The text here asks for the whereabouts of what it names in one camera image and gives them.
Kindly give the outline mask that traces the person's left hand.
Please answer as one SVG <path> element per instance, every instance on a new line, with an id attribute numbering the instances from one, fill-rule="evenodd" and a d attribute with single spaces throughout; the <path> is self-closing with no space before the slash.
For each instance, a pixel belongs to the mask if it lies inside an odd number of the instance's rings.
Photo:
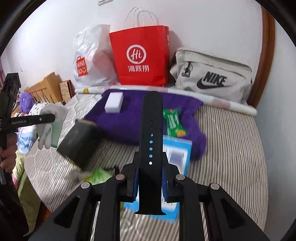
<path id="1" fill-rule="evenodd" d="M 5 150 L 1 148 L 1 168 L 7 173 L 11 173 L 16 165 L 17 140 L 17 135 L 11 134 L 7 139 L 7 148 Z"/>

